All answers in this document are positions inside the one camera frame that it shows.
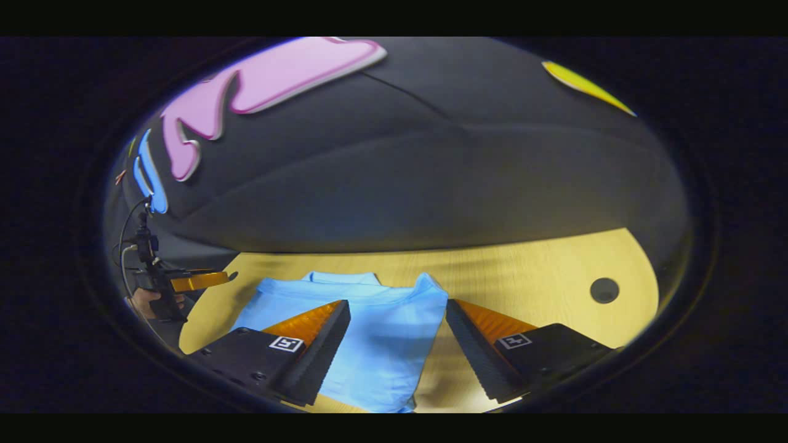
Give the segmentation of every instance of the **wrinkled fabric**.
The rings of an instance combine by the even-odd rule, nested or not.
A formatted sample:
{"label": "wrinkled fabric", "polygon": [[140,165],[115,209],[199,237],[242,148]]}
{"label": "wrinkled fabric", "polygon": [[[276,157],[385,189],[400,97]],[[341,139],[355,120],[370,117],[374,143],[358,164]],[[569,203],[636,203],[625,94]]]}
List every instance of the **wrinkled fabric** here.
{"label": "wrinkled fabric", "polygon": [[370,412],[411,412],[413,393],[448,294],[428,275],[413,288],[383,286],[372,273],[311,272],[299,281],[266,278],[232,327],[261,330],[336,300],[351,321],[320,394]]}

